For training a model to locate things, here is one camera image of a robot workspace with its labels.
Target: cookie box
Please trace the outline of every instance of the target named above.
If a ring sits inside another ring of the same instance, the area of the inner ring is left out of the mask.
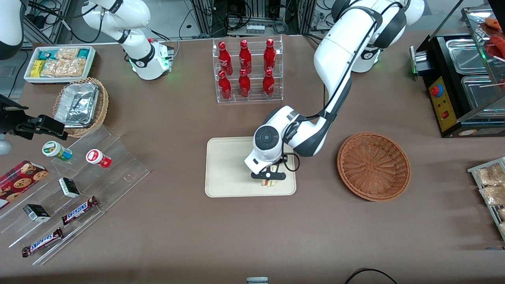
[[[48,172],[41,165],[23,161],[0,176],[0,209],[42,180]]]

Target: wicker basket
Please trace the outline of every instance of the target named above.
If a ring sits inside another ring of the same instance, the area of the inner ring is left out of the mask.
[[[107,90],[104,88],[104,85],[100,83],[100,81],[95,78],[85,78],[79,79],[71,84],[84,84],[84,83],[93,83],[96,84],[100,88],[100,93],[98,94],[98,102],[96,102],[95,115],[93,117],[93,124],[88,128],[65,128],[65,131],[69,136],[74,138],[81,138],[86,133],[95,131],[99,129],[104,123],[105,116],[107,115],[107,107],[109,106],[109,95],[107,94]],[[56,99],[55,106],[53,107],[53,117],[56,114],[56,110],[60,105],[60,99],[62,97],[63,90],[61,90],[60,95]]]
[[[397,198],[411,178],[405,152],[391,139],[373,132],[358,133],[344,141],[337,168],[345,185],[370,201]]]

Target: red emergency stop button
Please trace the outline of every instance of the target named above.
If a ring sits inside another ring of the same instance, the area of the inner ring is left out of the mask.
[[[439,98],[443,94],[443,86],[441,84],[436,84],[430,88],[430,95]]]

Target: coca-cola bottle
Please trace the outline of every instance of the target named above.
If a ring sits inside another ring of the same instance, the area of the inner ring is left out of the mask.
[[[219,65],[221,69],[226,72],[226,75],[230,76],[233,74],[233,68],[231,67],[231,56],[226,50],[226,44],[224,41],[219,42]]]
[[[263,78],[263,97],[271,99],[274,95],[275,80],[272,77],[272,69],[267,69],[265,78]]]
[[[245,68],[248,74],[253,71],[253,64],[251,60],[251,51],[247,47],[247,40],[243,39],[240,41],[240,54],[238,55],[240,59],[240,67]]]
[[[238,85],[240,86],[240,95],[247,99],[251,91],[251,80],[247,75],[247,70],[245,68],[240,69],[240,78],[238,79]]]
[[[263,54],[264,65],[263,69],[265,72],[268,68],[274,70],[275,68],[275,50],[274,50],[274,40],[269,38],[267,39],[267,48],[265,49],[265,53]]]
[[[226,73],[224,70],[219,70],[219,91],[221,92],[221,96],[223,97],[223,100],[229,101],[231,100],[231,84],[230,80],[226,78]]]

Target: small black box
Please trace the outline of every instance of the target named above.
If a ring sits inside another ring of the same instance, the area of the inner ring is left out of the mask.
[[[65,196],[71,198],[79,197],[80,195],[79,190],[77,189],[77,186],[75,185],[72,179],[62,177],[60,178],[60,180],[58,180],[58,182],[60,183],[60,187],[62,188],[63,194]]]
[[[49,214],[44,210],[44,207],[38,204],[27,204],[25,207],[23,207],[23,210],[26,212],[26,214],[28,214],[28,217],[30,217],[32,221],[46,222],[51,218]]]

